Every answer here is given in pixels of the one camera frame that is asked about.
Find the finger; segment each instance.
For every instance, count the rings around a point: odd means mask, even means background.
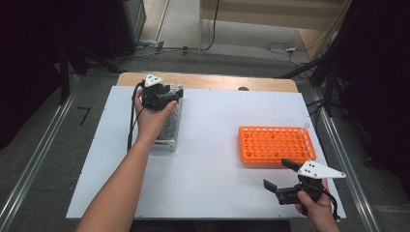
[[[322,195],[320,196],[319,200],[316,203],[319,205],[332,207],[331,198],[325,193],[322,193]]]
[[[166,118],[170,113],[172,113],[177,107],[178,103],[176,101],[170,102],[162,111],[161,114],[163,118]]]
[[[299,212],[299,214],[302,213],[303,205],[301,205],[301,204],[296,204],[296,205],[295,205],[295,208],[296,208],[296,210]]]
[[[305,191],[298,191],[298,198],[301,200],[302,204],[304,204],[307,208],[314,204],[313,200]]]
[[[136,90],[136,96],[139,98],[142,95],[142,88]]]
[[[142,89],[138,89],[135,92],[135,99],[134,99],[134,105],[135,105],[135,110],[136,112],[139,112],[142,110],[142,104],[141,104],[141,100],[139,99],[142,95]]]
[[[329,191],[328,180],[322,179],[322,185],[327,191]]]

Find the wooden board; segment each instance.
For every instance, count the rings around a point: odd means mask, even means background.
[[[291,79],[239,77],[228,75],[182,74],[151,72],[164,79],[164,83],[180,83],[189,89],[237,90],[247,87],[251,91],[272,91],[298,93],[296,84]],[[125,72],[118,78],[117,85],[135,86],[145,79],[146,72]]]

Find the wooden edge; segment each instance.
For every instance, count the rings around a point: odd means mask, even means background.
[[[291,79],[241,77],[229,75],[185,74],[151,72],[164,79],[163,83],[180,83],[188,89],[238,90],[246,87],[251,91],[298,93],[295,81]],[[124,72],[120,74],[118,86],[135,86],[147,76],[146,72]]]
[[[334,32],[338,31],[343,20],[346,18],[351,2],[352,0],[345,0],[339,3],[337,13],[334,18],[329,21],[325,30],[299,29],[299,34],[307,49],[307,55],[310,60],[316,59],[319,57],[319,54],[325,50],[325,44],[332,39]]]

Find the silver metal block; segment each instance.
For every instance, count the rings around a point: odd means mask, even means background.
[[[178,91],[182,88],[183,86],[180,84],[171,85],[171,93],[172,91]],[[157,141],[153,145],[153,151],[176,151],[183,102],[184,98],[179,99],[177,108],[165,119],[160,135],[157,137]]]

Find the metal rail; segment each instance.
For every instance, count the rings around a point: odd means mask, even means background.
[[[80,84],[80,79],[78,75],[75,75],[72,80],[72,92],[69,94],[67,100],[64,104],[60,105],[50,124],[48,125],[42,140],[37,146],[35,152],[33,153],[31,159],[27,163],[24,171],[22,172],[20,178],[15,184],[14,188],[10,192],[9,196],[6,199],[6,203],[3,205],[1,214],[0,214],[0,232],[6,232],[9,230],[15,214],[17,213],[18,208],[24,200],[31,184],[36,177],[37,172],[43,164],[44,158],[47,154],[48,148],[51,146],[51,143],[60,129],[60,126],[67,115],[67,112],[70,109],[70,106],[73,102],[73,99],[77,92],[77,87]]]
[[[312,92],[316,101],[323,99],[317,89],[312,88]],[[362,218],[365,230],[368,232],[381,231],[370,204],[367,201],[362,185],[360,184],[356,172],[350,163],[350,159],[346,154],[346,150],[344,149],[343,143],[338,135],[333,118],[329,118],[324,111],[321,112],[321,117],[325,124],[326,131],[331,139],[332,145],[334,146],[337,160],[341,166],[341,169],[347,175],[347,186],[350,188],[350,192],[352,193],[359,215]]]

